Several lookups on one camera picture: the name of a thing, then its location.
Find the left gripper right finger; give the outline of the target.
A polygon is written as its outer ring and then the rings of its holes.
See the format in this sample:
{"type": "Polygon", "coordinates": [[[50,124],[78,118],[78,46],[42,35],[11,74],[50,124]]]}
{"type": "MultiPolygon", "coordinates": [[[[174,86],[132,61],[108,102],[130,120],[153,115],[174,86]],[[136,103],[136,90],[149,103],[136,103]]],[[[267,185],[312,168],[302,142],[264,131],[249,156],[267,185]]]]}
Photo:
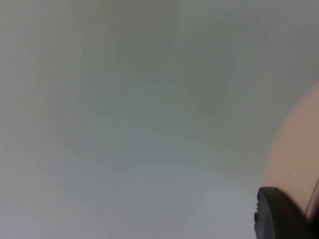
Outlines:
{"type": "Polygon", "coordinates": [[[310,238],[318,239],[319,238],[319,204],[313,203],[310,206],[310,238]]]}

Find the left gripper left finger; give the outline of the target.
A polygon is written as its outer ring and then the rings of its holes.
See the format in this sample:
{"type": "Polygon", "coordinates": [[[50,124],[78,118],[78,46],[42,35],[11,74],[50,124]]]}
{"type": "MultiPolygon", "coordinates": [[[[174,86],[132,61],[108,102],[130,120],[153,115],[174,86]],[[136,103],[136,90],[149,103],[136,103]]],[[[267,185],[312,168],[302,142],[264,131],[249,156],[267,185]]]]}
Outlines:
{"type": "Polygon", "coordinates": [[[313,230],[296,204],[275,187],[257,193],[254,230],[257,239],[312,239],[313,230]]]}

